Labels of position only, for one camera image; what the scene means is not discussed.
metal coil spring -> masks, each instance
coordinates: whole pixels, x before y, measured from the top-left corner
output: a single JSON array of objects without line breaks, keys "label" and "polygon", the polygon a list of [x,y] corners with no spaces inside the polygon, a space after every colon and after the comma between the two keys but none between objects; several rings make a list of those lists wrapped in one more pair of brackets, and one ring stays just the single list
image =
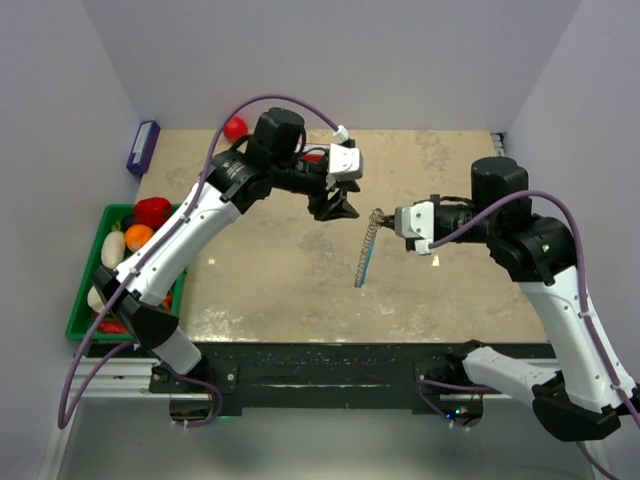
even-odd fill
[{"label": "metal coil spring", "polygon": [[369,215],[369,226],[367,227],[367,231],[364,235],[364,242],[362,243],[362,250],[360,250],[358,268],[356,270],[356,281],[354,283],[356,288],[361,288],[364,284],[367,269],[369,268],[369,261],[371,260],[373,245],[376,240],[376,234],[378,233],[378,229],[382,226],[384,216],[384,212],[379,208],[373,210],[371,215]]}]

green tray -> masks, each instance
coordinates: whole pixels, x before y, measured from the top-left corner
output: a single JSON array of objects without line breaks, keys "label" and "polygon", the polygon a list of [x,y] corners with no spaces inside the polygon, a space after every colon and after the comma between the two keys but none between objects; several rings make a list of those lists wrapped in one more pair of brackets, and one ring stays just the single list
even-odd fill
[{"label": "green tray", "polygon": [[[173,211],[175,212],[177,208],[178,205],[174,205]],[[89,259],[87,260],[87,266],[84,269],[82,282],[80,283],[80,288],[78,289],[78,295],[76,296],[76,301],[73,304],[73,310],[71,311],[71,316],[69,317],[69,323],[67,324],[67,337],[71,340],[82,340],[85,337],[89,326],[91,326],[91,324],[93,323],[94,318],[91,314],[91,307],[87,305],[87,294],[89,293],[89,289],[92,286],[91,275],[100,265],[102,243],[104,242],[105,237],[111,231],[111,227],[113,226],[113,224],[118,220],[126,217],[127,215],[133,215],[133,205],[116,204],[109,205],[104,209],[102,219],[100,220],[100,226],[98,227],[98,233],[96,234],[96,238],[93,241],[91,253],[89,254]],[[182,272],[171,287],[171,293],[173,294],[173,300],[171,302],[171,312],[176,316],[180,312],[182,291],[184,289],[184,277],[185,272]],[[96,332],[96,334],[93,336],[92,341],[125,342],[127,340],[131,340],[132,338],[133,337],[129,334],[123,335]]]}]

table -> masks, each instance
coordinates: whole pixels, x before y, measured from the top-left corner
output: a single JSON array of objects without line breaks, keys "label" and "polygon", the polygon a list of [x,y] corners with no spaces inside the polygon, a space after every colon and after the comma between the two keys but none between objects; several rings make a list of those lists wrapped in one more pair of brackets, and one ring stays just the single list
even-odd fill
[{"label": "table", "polygon": [[[163,130],[138,198],[179,203],[201,171],[208,130]],[[470,165],[495,155],[483,131],[352,131],[365,158],[357,220],[315,222],[306,198],[274,191],[188,268],[181,326],[200,342],[545,342],[533,308],[483,245],[405,252],[380,230],[366,284],[354,276],[368,216],[432,193],[470,195]],[[308,132],[328,142],[330,132]]]}]

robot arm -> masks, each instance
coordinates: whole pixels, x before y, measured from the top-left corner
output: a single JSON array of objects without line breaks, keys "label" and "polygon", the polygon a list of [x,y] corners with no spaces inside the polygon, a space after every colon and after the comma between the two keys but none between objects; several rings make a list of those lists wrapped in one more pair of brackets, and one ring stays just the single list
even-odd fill
[{"label": "robot arm", "polygon": [[[427,255],[494,202],[527,189],[528,174],[515,161],[485,158],[472,166],[471,199],[432,196],[397,208],[383,225],[394,228],[408,250]],[[589,311],[581,311],[576,248],[569,229],[554,218],[531,214],[531,200],[522,198],[505,204],[454,241],[489,247],[491,257],[535,308],[561,370],[534,367],[472,341],[449,355],[450,371],[455,372],[450,379],[486,385],[530,405],[547,431],[563,441],[602,439],[619,428],[618,416],[628,413],[622,397],[638,405],[638,389],[613,351],[590,297]],[[616,381],[583,313],[591,318],[619,386],[613,387]]]},{"label": "robot arm", "polygon": [[[308,162],[296,151],[304,134],[298,114],[272,108],[261,115],[244,153],[231,148],[211,159],[206,183],[198,198],[198,184],[173,216],[135,255],[115,271],[98,268],[93,282],[103,300],[133,274],[126,292],[117,300],[113,315],[124,323],[140,346],[151,351],[179,374],[200,377],[202,355],[178,326],[178,318],[158,307],[177,276],[202,247],[242,216],[272,188],[306,195],[308,210],[318,221],[357,218],[347,202],[347,192],[359,191],[362,158],[353,140],[331,145],[319,162]],[[188,207],[196,203],[195,208]],[[155,250],[165,234],[169,239]],[[138,271],[141,257],[153,252]]]}]

blue eraser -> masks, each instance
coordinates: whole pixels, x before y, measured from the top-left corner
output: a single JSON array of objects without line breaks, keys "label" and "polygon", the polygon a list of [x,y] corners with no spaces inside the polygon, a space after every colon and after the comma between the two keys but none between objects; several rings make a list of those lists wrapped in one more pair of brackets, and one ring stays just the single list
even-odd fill
[{"label": "blue eraser", "polygon": [[142,175],[149,171],[149,164],[159,135],[160,126],[153,120],[140,124],[136,141],[133,142],[129,160],[127,160],[127,170],[134,175]]}]

